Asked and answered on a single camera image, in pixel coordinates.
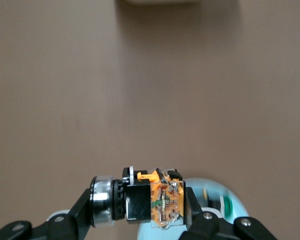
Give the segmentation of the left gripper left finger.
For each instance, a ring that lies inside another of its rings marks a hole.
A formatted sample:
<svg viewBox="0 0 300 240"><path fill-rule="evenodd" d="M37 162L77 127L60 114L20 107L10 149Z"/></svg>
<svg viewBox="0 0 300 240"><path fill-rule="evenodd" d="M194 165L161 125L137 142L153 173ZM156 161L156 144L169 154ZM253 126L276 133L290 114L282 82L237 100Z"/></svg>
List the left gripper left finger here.
<svg viewBox="0 0 300 240"><path fill-rule="evenodd" d="M86 189L68 213L59 213L37 227L18 220L0 229L0 240L83 240L91 227L90 190Z"/></svg>

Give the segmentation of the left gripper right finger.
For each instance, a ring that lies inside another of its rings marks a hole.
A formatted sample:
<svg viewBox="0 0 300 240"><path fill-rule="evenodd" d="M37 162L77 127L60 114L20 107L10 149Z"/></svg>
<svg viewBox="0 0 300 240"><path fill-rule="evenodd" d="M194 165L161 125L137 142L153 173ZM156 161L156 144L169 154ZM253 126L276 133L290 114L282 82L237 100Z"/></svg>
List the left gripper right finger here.
<svg viewBox="0 0 300 240"><path fill-rule="evenodd" d="M181 240L276 240L257 219L238 217L231 224L211 211L203 211L191 187L185 188L184 223Z"/></svg>

